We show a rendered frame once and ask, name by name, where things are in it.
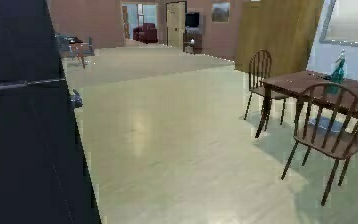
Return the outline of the framed wall picture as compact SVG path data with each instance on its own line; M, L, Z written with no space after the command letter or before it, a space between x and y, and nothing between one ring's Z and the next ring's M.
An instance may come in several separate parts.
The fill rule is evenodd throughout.
M229 2L220 2L212 4L211 18L216 23L226 23L229 21Z

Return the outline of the brown wooden dining table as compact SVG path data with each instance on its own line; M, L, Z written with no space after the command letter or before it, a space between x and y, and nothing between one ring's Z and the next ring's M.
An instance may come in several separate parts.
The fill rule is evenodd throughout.
M297 98L304 89L311 85L328 83L328 80L324 80L323 76L323 73L306 70L262 80L264 99L262 103L261 120L255 137L259 138L264 130L266 120L268 119L271 110L271 95L273 93L280 93L287 97ZM358 80L345 78L342 85L358 96ZM358 109L356 109L352 117L358 119Z

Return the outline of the black fridge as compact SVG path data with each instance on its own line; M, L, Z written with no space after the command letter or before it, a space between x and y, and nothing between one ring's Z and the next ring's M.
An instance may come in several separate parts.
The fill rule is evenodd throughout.
M102 224L46 0L0 0L0 224Z

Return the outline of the dark wooden television stand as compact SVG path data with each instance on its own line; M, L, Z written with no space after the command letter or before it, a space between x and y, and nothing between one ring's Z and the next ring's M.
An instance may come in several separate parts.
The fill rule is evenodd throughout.
M201 54L203 49L202 33L199 28L188 28L183 33L183 51Z

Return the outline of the white framed window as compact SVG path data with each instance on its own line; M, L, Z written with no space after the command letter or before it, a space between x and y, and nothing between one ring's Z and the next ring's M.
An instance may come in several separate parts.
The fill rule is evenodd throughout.
M358 0L329 0L319 41L358 47Z

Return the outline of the teal spray bottle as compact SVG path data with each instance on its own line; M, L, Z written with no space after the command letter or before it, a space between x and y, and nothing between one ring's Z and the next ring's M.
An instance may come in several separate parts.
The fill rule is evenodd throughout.
M332 85L330 85L327 89L329 94L336 94L338 92L337 84L341 84L344 80L345 61L346 61L345 50L342 49L340 51L340 55L335 63L335 69L332 72L332 74L330 75L330 81L332 82Z

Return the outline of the dark red sofa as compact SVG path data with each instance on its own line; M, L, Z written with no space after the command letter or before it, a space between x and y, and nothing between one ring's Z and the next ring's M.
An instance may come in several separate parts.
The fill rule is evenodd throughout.
M133 29L133 39L143 43L157 43L157 29L154 23L143 23Z

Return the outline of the brown wooden spindle chair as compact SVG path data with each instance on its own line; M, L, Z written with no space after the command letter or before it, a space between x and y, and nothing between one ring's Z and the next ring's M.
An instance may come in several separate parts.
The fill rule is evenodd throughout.
M247 107L243 116L243 119L247 119L247 115L250 109L252 95L265 96L265 88L261 83L261 80L269 78L271 76L272 57L269 51L260 49L253 54L249 61L248 71L248 88L249 98Z
M332 158L334 165L321 199L324 206L339 163L344 162L338 182L341 186L351 158L358 153L358 95L337 83L310 85L298 95L294 124L295 144L281 179L285 178L299 144L307 147L302 165L312 150Z

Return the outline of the small brown side table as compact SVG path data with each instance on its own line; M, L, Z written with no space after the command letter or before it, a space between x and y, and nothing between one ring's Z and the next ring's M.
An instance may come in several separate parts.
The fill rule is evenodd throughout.
M86 67L86 56L91 56L93 54L93 48L89 43L73 43L69 47L72 50L72 53L75 57L79 59L82 64L82 67Z

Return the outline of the black television set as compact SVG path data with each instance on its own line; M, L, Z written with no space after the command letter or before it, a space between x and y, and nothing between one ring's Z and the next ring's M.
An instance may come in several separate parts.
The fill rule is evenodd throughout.
M189 12L185 14L185 26L195 28L199 26L200 14L198 12Z

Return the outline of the tall wooden cupboard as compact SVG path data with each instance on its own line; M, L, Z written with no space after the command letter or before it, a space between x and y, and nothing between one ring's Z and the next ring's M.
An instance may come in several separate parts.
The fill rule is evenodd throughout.
M246 0L242 5L235 69L247 72L250 58L267 50L273 76L304 71L324 0Z

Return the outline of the beige room door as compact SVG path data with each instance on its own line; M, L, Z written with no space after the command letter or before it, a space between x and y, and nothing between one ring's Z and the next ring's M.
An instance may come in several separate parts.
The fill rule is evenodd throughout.
M185 9L183 1L167 4L167 44L179 49L183 48Z

